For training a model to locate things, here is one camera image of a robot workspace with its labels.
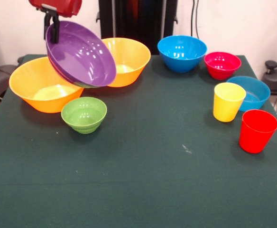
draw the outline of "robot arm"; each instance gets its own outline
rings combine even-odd
[[[44,39],[52,18],[54,24],[51,30],[52,43],[58,43],[59,40],[58,16],[70,18],[73,15],[77,15],[82,5],[82,0],[29,0],[29,2],[37,10],[46,14],[44,19]]]

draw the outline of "white speck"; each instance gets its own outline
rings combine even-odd
[[[184,148],[184,150],[185,150],[187,153],[192,154],[192,152],[191,152],[190,150],[188,150],[188,148],[187,148],[184,144],[182,144],[182,147]]]

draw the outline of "bowl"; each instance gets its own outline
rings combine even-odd
[[[242,64],[239,57],[227,52],[209,53],[204,61],[211,77],[218,80],[229,78]]]
[[[207,51],[201,40],[190,36],[169,36],[157,44],[166,66],[178,73],[194,69]]]
[[[67,82],[71,83],[71,84],[74,84],[73,81],[71,81],[68,77],[66,77],[57,67],[56,65],[54,64],[53,60],[51,59],[51,57],[49,57],[49,60],[50,60],[50,63],[51,65],[53,66],[53,68],[57,71],[57,73],[64,79],[66,80]],[[92,85],[82,85],[81,82],[77,82],[76,83],[79,87],[84,87],[84,88],[97,88],[96,86],[92,86]]]
[[[235,83],[243,87],[246,97],[240,107],[240,111],[260,109],[270,97],[269,87],[262,81],[248,76],[236,76],[229,78],[227,82]]]
[[[77,23],[61,21],[59,42],[53,44],[50,41],[52,26],[46,33],[46,47],[60,74],[81,87],[101,87],[113,82],[115,62],[101,39]]]
[[[113,55],[117,75],[110,87],[123,87],[134,83],[151,58],[148,47],[128,38],[102,40]]]
[[[13,93],[44,113],[58,113],[69,101],[78,98],[83,88],[62,79],[48,57],[31,60],[18,67],[9,79]]]
[[[80,97],[67,103],[61,116],[75,131],[88,134],[101,125],[106,113],[107,106],[103,101],[94,97]]]

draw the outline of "blue bowl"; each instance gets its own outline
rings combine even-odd
[[[262,81],[248,76],[237,76],[227,80],[242,86],[246,91],[246,97],[240,107],[240,111],[260,109],[270,97],[269,87]]]
[[[207,51],[201,40],[189,36],[169,36],[159,41],[157,48],[166,66],[178,73],[195,68]]]

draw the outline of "orange bowl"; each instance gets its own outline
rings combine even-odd
[[[110,87],[128,86],[135,82],[151,58],[148,47],[128,38],[107,38],[102,40],[111,52],[117,75]]]
[[[62,79],[48,57],[18,67],[9,79],[13,93],[44,113],[58,113],[69,101],[80,97],[83,88]]]

